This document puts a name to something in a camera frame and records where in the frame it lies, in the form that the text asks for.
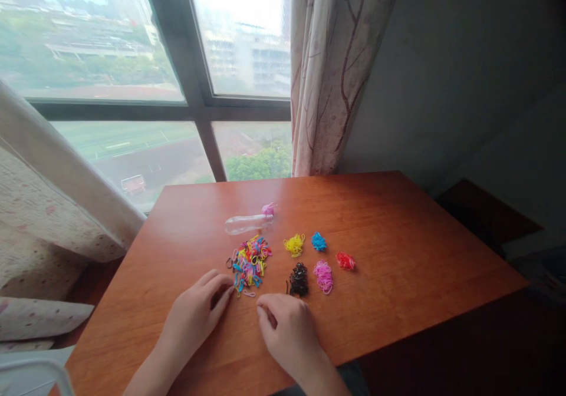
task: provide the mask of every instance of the floral curtain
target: floral curtain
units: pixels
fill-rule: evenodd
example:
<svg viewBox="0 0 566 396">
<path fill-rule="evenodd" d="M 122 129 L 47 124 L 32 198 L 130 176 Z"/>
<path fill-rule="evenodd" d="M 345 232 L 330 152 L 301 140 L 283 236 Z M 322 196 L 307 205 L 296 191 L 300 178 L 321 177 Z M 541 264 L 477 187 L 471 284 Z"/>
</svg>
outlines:
<svg viewBox="0 0 566 396">
<path fill-rule="evenodd" d="M 85 320 L 92 306 L 61 300 L 88 261 L 123 256 L 144 218 L 0 81 L 0 342 Z"/>
<path fill-rule="evenodd" d="M 394 1 L 291 1 L 293 176 L 334 172 Z"/>
</svg>

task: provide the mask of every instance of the rubber band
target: rubber band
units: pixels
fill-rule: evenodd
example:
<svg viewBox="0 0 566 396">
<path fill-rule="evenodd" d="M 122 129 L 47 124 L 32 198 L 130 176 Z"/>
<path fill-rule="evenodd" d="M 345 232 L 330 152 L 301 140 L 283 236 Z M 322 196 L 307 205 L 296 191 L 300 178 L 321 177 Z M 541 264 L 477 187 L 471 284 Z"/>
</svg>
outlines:
<svg viewBox="0 0 566 396">
<path fill-rule="evenodd" d="M 336 254 L 336 260 L 338 261 L 338 264 L 342 269 L 354 270 L 354 268 L 356 267 L 354 258 L 352 258 L 348 253 L 338 252 Z"/>
<path fill-rule="evenodd" d="M 334 281 L 332 280 L 332 269 L 330 269 L 326 260 L 319 260 L 312 271 L 317 276 L 318 287 L 324 294 L 329 295 Z"/>
<path fill-rule="evenodd" d="M 272 256 L 269 244 L 263 237 L 256 235 L 254 238 L 243 242 L 240 247 L 234 250 L 232 256 L 232 271 L 236 274 L 234 288 L 238 297 L 242 292 L 246 296 L 253 294 L 250 297 L 255 297 L 255 293 L 250 293 L 247 289 L 254 285 L 259 288 L 259 285 L 263 282 L 260 277 L 264 276 L 265 261 L 268 256 Z"/>
<path fill-rule="evenodd" d="M 307 267 L 301 262 L 297 263 L 297 266 L 293 268 L 289 281 L 291 282 L 291 288 L 289 289 L 291 296 L 295 294 L 299 295 L 299 297 L 308 295 Z"/>
<path fill-rule="evenodd" d="M 326 240 L 320 235 L 319 232 L 315 232 L 314 236 L 311 238 L 311 243 L 315 250 L 323 252 L 326 250 Z"/>
<path fill-rule="evenodd" d="M 297 258 L 302 254 L 302 244 L 305 241 L 305 235 L 299 236 L 299 234 L 295 234 L 294 237 L 283 240 L 283 244 L 285 248 L 291 252 L 292 258 Z"/>
</svg>

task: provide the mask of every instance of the green field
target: green field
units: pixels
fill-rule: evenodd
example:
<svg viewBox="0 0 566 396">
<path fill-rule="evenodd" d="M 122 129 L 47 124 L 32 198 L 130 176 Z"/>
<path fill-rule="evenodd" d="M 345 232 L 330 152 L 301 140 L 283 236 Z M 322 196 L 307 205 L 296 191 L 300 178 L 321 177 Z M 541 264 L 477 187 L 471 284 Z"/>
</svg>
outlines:
<svg viewBox="0 0 566 396">
<path fill-rule="evenodd" d="M 198 132 L 187 122 L 52 122 L 89 161 L 189 140 Z"/>
</svg>

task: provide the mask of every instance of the plastic bottle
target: plastic bottle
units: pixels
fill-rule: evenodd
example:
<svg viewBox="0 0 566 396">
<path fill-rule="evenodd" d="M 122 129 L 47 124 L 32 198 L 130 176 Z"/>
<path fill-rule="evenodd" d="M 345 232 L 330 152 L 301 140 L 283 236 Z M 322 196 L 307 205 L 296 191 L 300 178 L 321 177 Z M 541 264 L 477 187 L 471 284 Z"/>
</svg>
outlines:
<svg viewBox="0 0 566 396">
<path fill-rule="evenodd" d="M 272 214 L 253 216 L 234 216 L 226 221 L 226 234 L 238 235 L 249 231 L 267 228 L 273 224 Z"/>
</svg>

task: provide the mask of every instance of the pink bottle cap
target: pink bottle cap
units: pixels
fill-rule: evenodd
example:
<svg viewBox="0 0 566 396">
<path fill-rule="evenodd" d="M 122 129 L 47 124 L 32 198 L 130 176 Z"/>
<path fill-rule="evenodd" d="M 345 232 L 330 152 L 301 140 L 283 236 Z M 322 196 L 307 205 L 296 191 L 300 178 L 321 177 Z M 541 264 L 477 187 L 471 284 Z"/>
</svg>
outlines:
<svg viewBox="0 0 566 396">
<path fill-rule="evenodd" d="M 276 203 L 266 204 L 264 207 L 261 208 L 261 213 L 263 213 L 264 215 L 274 215 L 276 206 L 277 206 Z"/>
</svg>

